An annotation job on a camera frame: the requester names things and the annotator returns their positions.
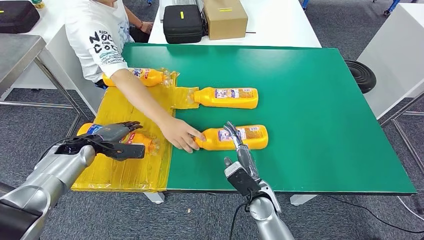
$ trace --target plastic bottle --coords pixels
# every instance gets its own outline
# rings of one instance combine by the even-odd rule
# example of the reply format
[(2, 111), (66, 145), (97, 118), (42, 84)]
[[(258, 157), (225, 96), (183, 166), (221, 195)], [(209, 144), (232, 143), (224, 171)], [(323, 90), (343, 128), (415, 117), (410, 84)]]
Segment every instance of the plastic bottle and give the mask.
[(195, 91), (194, 102), (208, 107), (254, 109), (258, 105), (256, 88), (213, 88), (205, 87)]
[[(95, 134), (97, 130), (102, 128), (102, 125), (95, 124), (95, 123), (85, 123), (83, 124), (78, 132), (76, 133), (77, 136), (83, 135), (83, 134)], [(120, 140), (120, 143), (123, 144), (142, 144), (145, 146), (145, 152), (146, 154), (155, 155), (158, 152), (159, 149), (159, 143), (157, 142), (157, 139), (150, 139), (146, 137), (141, 132), (130, 132), (127, 136), (125, 136), (122, 140)]]
[(46, 6), (43, 0), (31, 0), (31, 2), (36, 9), (42, 9)]
[[(238, 126), (236, 129), (249, 149), (264, 149), (268, 145), (268, 132), (264, 125)], [(209, 128), (203, 134), (206, 141), (194, 138), (200, 148), (209, 151), (236, 149), (230, 133), (223, 128)]]
[[(152, 68), (128, 68), (147, 87), (153, 87), (160, 83), (165, 86), (170, 85), (170, 74), (168, 71), (158, 71)], [(116, 87), (114, 81), (103, 73), (103, 82), (109, 87)]]

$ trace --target bottle label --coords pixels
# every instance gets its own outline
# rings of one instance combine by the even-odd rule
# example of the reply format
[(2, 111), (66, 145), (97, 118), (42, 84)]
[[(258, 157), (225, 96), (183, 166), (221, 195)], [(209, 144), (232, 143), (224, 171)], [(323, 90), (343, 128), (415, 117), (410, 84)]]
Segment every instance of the bottle label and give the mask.
[[(260, 131), (260, 128), (258, 126), (236, 127), (236, 129), (240, 133), (241, 140), (259, 139), (262, 137), (262, 132)], [(218, 139), (220, 142), (233, 140), (230, 136), (230, 133), (225, 129), (218, 131)]]
[(143, 75), (143, 77), (147, 79), (149, 76), (149, 72), (150, 72), (150, 68), (133, 68), (132, 69), (132, 74), (134, 74), (134, 76), (136, 76), (137, 78), (141, 78)]
[(217, 88), (215, 89), (215, 98), (253, 98), (252, 88)]
[(135, 132), (131, 132), (130, 134), (127, 134), (126, 136), (124, 136), (119, 143), (121, 144), (132, 144), (134, 137), (136, 136)]
[(87, 130), (87, 134), (94, 134), (96, 133), (99, 129), (101, 129), (103, 126), (99, 125), (99, 124), (93, 124), (90, 126), (90, 128)]

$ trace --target green table mat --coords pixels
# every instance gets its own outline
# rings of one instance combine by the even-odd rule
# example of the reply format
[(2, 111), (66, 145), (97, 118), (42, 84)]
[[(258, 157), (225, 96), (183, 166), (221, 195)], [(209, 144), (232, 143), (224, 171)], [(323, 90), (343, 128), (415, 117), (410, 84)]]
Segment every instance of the green table mat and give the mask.
[[(274, 191), (408, 194), (416, 190), (335, 48), (126, 44), (130, 67), (180, 72), (178, 86), (257, 88), (255, 109), (200, 106), (176, 117), (203, 131), (265, 125), (253, 150)], [(167, 189), (233, 191), (224, 157), (235, 151), (174, 148)]]

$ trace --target white t-shirt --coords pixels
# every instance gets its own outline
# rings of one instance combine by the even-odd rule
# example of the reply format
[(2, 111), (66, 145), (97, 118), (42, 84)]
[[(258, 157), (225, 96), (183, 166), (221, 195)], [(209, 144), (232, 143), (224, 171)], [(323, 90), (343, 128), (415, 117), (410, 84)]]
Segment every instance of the white t-shirt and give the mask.
[(113, 7), (94, 0), (71, 0), (66, 6), (66, 35), (79, 58), (84, 78), (97, 82), (127, 69), (121, 53), (134, 42), (122, 0)]

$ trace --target gray carpet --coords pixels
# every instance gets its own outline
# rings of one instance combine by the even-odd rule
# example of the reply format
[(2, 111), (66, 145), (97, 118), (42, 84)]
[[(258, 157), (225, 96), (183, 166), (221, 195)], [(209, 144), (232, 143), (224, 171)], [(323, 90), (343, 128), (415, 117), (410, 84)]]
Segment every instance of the gray carpet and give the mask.
[[(154, 0), (153, 6), (145, 1), (124, 2), (142, 20), (154, 19), (158, 1)], [(370, 0), (311, 0), (306, 15), (324, 47), (339, 48), (345, 58), (356, 59), (383, 24), (385, 18), (381, 15), (390, 3), (390, 0), (378, 0), (374, 4)], [(7, 100), (66, 101), (55, 90), (27, 89), (13, 90)], [(424, 111), (424, 102), (414, 109)], [(18, 186), (32, 171), (42, 150), (65, 136), (75, 112), (0, 105), (0, 116), (0, 182)], [(423, 121), (413, 116), (400, 119), (421, 158), (424, 158)], [(419, 212), (424, 208), (424, 176), (394, 126), (389, 124), (384, 132), (418, 190), (417, 195), (402, 199)], [(338, 197), (368, 207), (399, 227), (424, 230), (424, 223), (404, 209), (394, 196)], [(289, 195), (278, 194), (277, 198), (283, 209), (280, 216), (297, 240), (420, 240), (424, 236), (386, 226), (363, 209), (325, 196), (301, 206), (290, 205)], [(167, 193), (164, 203), (154, 204), (141, 193), (71, 191), (53, 209), (42, 239), (227, 239), (233, 212), (242, 201), (238, 194)], [(238, 214), (233, 239), (258, 239), (255, 223), (243, 211)]]

